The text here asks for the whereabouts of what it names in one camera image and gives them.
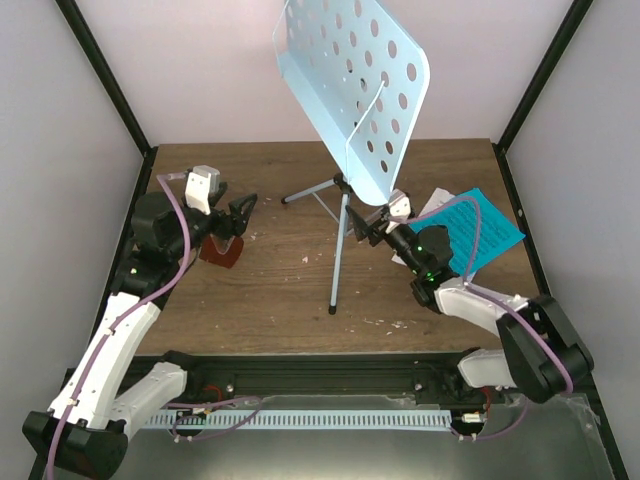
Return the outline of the red-brown metronome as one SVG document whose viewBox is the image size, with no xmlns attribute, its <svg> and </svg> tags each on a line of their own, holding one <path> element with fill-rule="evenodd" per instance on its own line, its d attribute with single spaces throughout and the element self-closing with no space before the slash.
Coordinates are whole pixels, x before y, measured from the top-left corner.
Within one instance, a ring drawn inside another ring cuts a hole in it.
<svg viewBox="0 0 640 480">
<path fill-rule="evenodd" d="M 239 260 L 244 248 L 242 237 L 231 237 L 227 240 L 210 235 L 202 243 L 198 258 L 212 265 L 231 269 Z"/>
</svg>

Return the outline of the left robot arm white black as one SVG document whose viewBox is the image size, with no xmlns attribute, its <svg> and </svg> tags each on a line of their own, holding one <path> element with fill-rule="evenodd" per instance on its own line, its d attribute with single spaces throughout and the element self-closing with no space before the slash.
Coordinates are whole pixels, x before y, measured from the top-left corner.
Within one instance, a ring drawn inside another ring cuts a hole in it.
<svg viewBox="0 0 640 480">
<path fill-rule="evenodd" d="M 43 478 L 57 469 L 90 479 L 110 479 L 133 437 L 172 400 L 196 402 L 203 377 L 184 357 L 161 360 L 121 392 L 135 353 L 193 262 L 227 268 L 243 246 L 256 194 L 217 203 L 227 186 L 209 187 L 193 175 L 183 197 L 168 183 L 138 198 L 130 219 L 131 244 L 113 278 L 102 320 L 78 367 L 44 412 L 30 412 L 22 433 L 44 463 Z"/>
</svg>

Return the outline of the clear plastic metronome cover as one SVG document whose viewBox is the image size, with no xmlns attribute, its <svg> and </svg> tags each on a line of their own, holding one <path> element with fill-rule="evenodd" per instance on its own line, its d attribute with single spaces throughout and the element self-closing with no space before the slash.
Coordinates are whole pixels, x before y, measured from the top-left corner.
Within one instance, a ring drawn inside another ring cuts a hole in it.
<svg viewBox="0 0 640 480">
<path fill-rule="evenodd" d="M 213 243 L 215 251 L 220 255 L 225 255 L 231 249 L 235 239 L 235 236 L 231 236 L 226 239 L 223 239 L 217 235 L 211 236 L 211 241 Z"/>
</svg>

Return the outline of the light blue music stand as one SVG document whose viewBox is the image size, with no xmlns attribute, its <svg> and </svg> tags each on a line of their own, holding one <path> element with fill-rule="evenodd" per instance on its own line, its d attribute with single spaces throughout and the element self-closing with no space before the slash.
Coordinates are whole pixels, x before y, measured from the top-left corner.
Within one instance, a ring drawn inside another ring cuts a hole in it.
<svg viewBox="0 0 640 480">
<path fill-rule="evenodd" d="M 378 1 L 286 1 L 272 40 L 276 61 L 336 164 L 330 180 L 282 198 L 283 204 L 335 186 L 341 203 L 329 314 L 335 314 L 352 198 L 390 202 L 429 84 L 427 55 Z"/>
</svg>

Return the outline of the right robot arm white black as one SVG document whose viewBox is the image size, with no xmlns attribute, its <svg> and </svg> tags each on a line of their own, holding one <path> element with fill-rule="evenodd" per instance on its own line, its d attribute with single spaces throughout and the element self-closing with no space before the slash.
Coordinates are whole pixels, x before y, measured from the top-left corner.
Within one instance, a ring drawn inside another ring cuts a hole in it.
<svg viewBox="0 0 640 480">
<path fill-rule="evenodd" d="M 594 359 L 560 303 L 550 295 L 509 296 L 477 286 L 450 266 L 453 250 L 444 225 L 414 231 L 383 212 L 367 222 L 348 211 L 358 240 L 386 243 L 412 271 L 412 293 L 419 305 L 457 317 L 495 335 L 498 350 L 464 355 L 444 378 L 447 396 L 458 403 L 480 387 L 515 388 L 542 404 L 570 393 L 594 369 Z"/>
</svg>

